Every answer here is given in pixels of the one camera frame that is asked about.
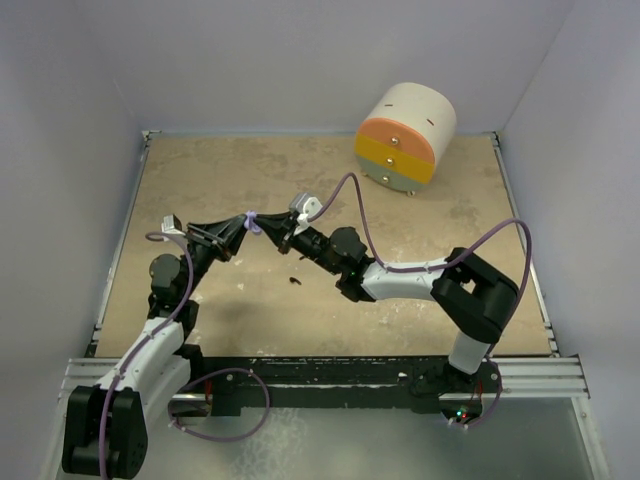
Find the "purple round earbud charging case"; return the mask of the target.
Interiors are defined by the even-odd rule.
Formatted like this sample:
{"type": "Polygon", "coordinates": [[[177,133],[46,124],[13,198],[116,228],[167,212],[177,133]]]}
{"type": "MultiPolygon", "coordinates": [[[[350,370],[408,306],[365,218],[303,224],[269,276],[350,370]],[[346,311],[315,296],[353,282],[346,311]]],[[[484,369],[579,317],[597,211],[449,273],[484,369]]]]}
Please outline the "purple round earbud charging case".
{"type": "Polygon", "coordinates": [[[244,228],[253,233],[254,235],[260,235],[262,233],[261,227],[256,223],[257,213],[253,210],[249,210],[245,214],[244,228]]]}

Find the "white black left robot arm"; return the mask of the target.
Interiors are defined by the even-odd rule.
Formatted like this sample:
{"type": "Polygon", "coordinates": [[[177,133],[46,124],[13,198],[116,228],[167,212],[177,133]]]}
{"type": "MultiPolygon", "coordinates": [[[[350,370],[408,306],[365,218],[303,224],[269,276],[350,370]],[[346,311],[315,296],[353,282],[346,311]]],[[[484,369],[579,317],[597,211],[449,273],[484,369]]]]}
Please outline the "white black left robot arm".
{"type": "Polygon", "coordinates": [[[199,309],[191,300],[211,265],[228,262],[247,233],[245,214],[227,220],[181,225],[167,216],[149,241],[171,241],[179,256],[164,253],[149,265],[148,313],[138,338],[92,386],[68,397],[61,467],[69,474],[132,479],[148,448],[148,430],[174,392],[202,387],[202,354],[186,343],[199,309]]]}

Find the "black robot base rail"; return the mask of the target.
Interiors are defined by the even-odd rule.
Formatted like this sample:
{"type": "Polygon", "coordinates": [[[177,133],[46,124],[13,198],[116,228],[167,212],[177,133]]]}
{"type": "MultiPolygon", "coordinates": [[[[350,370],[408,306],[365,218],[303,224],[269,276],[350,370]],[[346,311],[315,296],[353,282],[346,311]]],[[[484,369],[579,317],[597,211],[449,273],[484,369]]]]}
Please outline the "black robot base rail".
{"type": "Polygon", "coordinates": [[[207,405],[213,416],[244,408],[403,409],[464,420],[502,391],[496,364],[466,375],[436,356],[195,355],[175,404],[207,405]]]}

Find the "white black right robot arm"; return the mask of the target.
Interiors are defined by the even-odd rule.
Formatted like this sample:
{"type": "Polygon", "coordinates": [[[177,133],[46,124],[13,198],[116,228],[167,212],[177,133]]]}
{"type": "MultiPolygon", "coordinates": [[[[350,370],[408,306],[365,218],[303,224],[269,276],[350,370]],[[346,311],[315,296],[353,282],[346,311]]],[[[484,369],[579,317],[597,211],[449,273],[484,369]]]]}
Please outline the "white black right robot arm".
{"type": "Polygon", "coordinates": [[[446,383],[456,391],[467,391],[479,381],[479,367],[518,300],[514,281],[478,255],[465,255],[462,247],[432,262],[382,266],[353,227],[327,236],[301,226],[296,212],[254,214],[250,222],[280,253],[295,250],[336,275],[336,288],[352,302],[412,299],[439,305],[458,328],[444,369],[446,383]]]}

